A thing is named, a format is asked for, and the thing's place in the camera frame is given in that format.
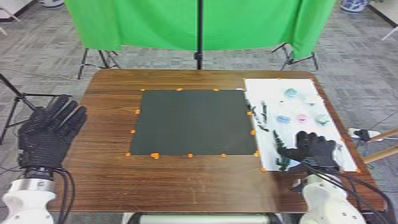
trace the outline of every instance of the black mat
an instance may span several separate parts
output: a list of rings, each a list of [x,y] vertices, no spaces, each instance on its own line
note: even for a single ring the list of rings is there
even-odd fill
[[[250,130],[241,91],[145,91],[131,154],[250,155]]]

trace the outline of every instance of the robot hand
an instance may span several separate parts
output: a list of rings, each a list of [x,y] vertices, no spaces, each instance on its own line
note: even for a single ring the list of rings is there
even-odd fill
[[[45,109],[37,107],[19,128],[21,168],[54,169],[61,167],[70,141],[86,119],[85,107],[76,109],[76,101],[70,101],[69,104],[67,101],[67,96],[61,95]]]
[[[333,161],[335,142],[326,141],[324,137],[303,131],[296,133],[296,149],[282,150],[282,156],[319,168],[337,168]]]

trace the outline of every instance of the gray carpet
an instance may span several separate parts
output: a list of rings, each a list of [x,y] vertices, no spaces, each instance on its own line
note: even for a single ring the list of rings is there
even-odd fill
[[[81,58],[81,44],[65,9],[47,10],[33,5],[21,15],[22,22],[1,23],[8,36],[0,35],[0,72],[24,92],[67,93],[81,98],[95,68],[86,68],[83,79],[76,78]],[[317,42],[316,55],[319,70],[310,61],[287,66],[285,70],[303,70],[316,74],[330,97],[331,105],[346,127],[369,128],[398,110],[398,33],[381,42],[390,30],[369,10],[347,15],[335,7],[328,25]],[[282,65],[282,53],[271,49],[205,52],[205,69],[276,70]],[[132,69],[193,69],[191,52],[127,47],[115,57],[120,67]],[[90,52],[90,63],[99,63],[95,52]],[[0,87],[0,125],[12,103],[12,93]],[[44,104],[42,98],[31,99]],[[15,120],[28,115],[28,109],[17,108]],[[387,131],[398,126],[398,115],[372,128]],[[385,140],[358,147],[360,153],[372,153],[395,144]],[[0,146],[0,165],[15,166],[15,136],[6,134]],[[398,155],[376,161],[371,174],[379,189],[387,192],[398,207]],[[17,173],[0,176],[0,195]],[[0,220],[6,209],[0,208]],[[120,214],[77,213],[69,223],[118,223]]]

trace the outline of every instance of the green paint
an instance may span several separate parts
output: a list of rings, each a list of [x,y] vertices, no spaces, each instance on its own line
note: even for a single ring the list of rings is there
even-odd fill
[[[285,150],[285,146],[282,143],[282,140],[278,138],[276,132],[273,131],[273,138],[275,138],[275,146],[276,146],[276,153],[280,155],[280,151]],[[280,156],[280,158],[275,159],[275,164],[278,165],[278,170],[285,171],[287,166],[289,166],[289,158],[285,158],[284,156]]]

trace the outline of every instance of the green screen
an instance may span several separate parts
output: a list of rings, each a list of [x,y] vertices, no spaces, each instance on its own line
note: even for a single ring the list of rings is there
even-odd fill
[[[195,50],[196,0],[67,0],[86,48]],[[204,50],[289,43],[310,55],[333,0],[204,0]]]

